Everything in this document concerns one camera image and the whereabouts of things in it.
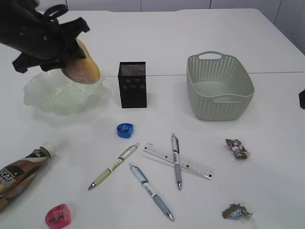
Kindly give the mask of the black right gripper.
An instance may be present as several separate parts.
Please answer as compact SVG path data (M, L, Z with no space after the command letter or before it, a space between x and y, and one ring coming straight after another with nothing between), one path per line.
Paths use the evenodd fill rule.
M305 109L305 90L299 93L300 108Z

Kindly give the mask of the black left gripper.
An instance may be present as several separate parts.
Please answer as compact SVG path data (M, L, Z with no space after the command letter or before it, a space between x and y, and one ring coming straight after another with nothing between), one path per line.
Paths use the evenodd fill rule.
M79 17L59 23L58 17L68 12L65 4L54 5L44 13L36 10L38 5L37 0L0 2L0 42L21 52L12 63L15 71L25 73L40 66L47 72L64 68L66 55L86 58L76 39L90 30L87 22Z

